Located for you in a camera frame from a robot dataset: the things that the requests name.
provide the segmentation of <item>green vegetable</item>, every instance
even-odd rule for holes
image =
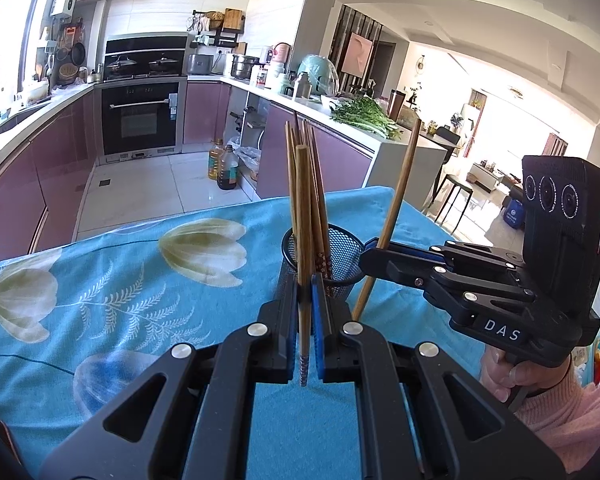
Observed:
[[[331,109],[331,119],[361,130],[378,134],[389,140],[400,138],[398,125],[389,119],[370,97],[342,102]]]

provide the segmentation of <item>oven handle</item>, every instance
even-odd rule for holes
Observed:
[[[131,103],[128,105],[109,105],[109,108],[111,108],[113,110],[114,108],[127,108],[129,106],[161,105],[161,104],[169,104],[169,100],[163,99],[162,101],[147,101],[144,103]]]

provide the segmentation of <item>metal screw head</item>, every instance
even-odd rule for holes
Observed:
[[[358,335],[362,332],[362,325],[355,321],[349,321],[343,325],[342,331],[347,335]]]
[[[247,334],[253,337],[260,337],[267,333],[268,327],[264,323],[253,323],[247,327]]]
[[[418,347],[418,352],[420,352],[420,355],[423,357],[435,357],[440,353],[440,348],[433,343],[422,343]]]
[[[191,346],[186,343],[180,343],[171,349],[171,356],[176,359],[184,359],[191,355]]]

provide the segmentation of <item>doorway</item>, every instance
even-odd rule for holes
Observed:
[[[376,82],[374,98],[382,96],[382,90],[384,89],[384,84],[391,68],[391,62],[394,58],[394,51],[395,43],[378,41],[373,65],[369,72],[369,79],[373,79]]]

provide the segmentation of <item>black mesh cup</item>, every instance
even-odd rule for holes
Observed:
[[[331,280],[324,280],[327,296],[345,301],[353,286],[365,275],[358,264],[364,245],[350,232],[329,224],[329,242],[331,246]],[[282,266],[276,287],[276,298],[281,298],[287,276],[298,276],[296,263],[296,245],[292,229],[282,238]]]

